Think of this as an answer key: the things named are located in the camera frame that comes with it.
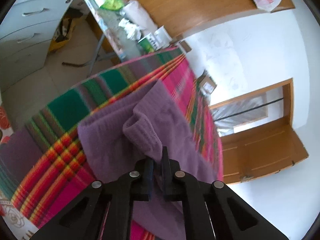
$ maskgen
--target white cabinet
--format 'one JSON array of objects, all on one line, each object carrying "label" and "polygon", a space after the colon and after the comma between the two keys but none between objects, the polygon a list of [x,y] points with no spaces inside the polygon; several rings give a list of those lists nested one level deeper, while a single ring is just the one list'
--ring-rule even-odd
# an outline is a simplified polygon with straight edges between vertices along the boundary
[{"label": "white cabinet", "polygon": [[50,41],[72,0],[16,0],[0,25],[0,90],[44,65]]}]

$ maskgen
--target plaid blanket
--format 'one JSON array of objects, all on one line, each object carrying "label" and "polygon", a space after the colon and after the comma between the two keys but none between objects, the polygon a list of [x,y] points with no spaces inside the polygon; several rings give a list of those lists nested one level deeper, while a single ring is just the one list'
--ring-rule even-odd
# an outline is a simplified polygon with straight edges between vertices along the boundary
[{"label": "plaid blanket", "polygon": [[78,122],[155,79],[163,80],[190,123],[197,150],[222,179],[221,144],[209,108],[185,55],[170,48],[93,76],[33,116],[0,148],[0,190],[43,226],[95,180],[77,136]]}]

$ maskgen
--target tiled floor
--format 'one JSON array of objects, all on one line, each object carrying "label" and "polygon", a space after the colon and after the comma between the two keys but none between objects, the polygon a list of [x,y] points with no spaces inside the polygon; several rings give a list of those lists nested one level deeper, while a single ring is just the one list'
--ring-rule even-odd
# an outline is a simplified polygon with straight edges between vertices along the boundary
[{"label": "tiled floor", "polygon": [[[63,48],[47,56],[44,67],[15,83],[2,93],[3,105],[14,130],[21,127],[50,101],[71,86],[84,80],[88,66],[63,66],[63,61],[83,63],[91,59],[97,39],[86,21],[76,27],[72,38]],[[92,74],[113,66],[111,61],[96,62]]]}]

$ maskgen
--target purple cloth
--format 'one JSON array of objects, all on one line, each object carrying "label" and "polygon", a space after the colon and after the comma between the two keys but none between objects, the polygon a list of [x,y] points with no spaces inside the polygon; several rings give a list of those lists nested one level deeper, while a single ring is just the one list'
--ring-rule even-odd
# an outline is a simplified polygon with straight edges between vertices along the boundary
[{"label": "purple cloth", "polygon": [[[88,163],[104,183],[132,171],[149,156],[160,163],[162,146],[181,170],[212,183],[216,174],[196,151],[189,124],[161,81],[148,84],[84,119],[78,126]],[[150,202],[135,202],[133,219],[165,240],[185,240],[182,208],[165,202],[155,182]]]}]

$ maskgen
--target silver screw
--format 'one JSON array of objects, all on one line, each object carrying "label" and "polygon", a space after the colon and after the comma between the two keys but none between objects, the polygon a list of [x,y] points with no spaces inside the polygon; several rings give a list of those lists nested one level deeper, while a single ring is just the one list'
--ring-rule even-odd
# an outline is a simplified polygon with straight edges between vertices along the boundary
[{"label": "silver screw", "polygon": [[131,171],[130,172],[130,177],[136,178],[139,177],[140,173],[138,171]]},{"label": "silver screw", "polygon": [[224,184],[222,181],[220,180],[216,180],[214,183],[213,183],[214,187],[216,188],[223,188]]},{"label": "silver screw", "polygon": [[93,188],[101,187],[101,185],[102,185],[102,183],[101,183],[100,181],[98,181],[98,180],[92,182],[92,184],[91,184],[91,186],[92,186]]},{"label": "silver screw", "polygon": [[186,174],[183,171],[176,171],[175,175],[178,178],[183,178]]}]

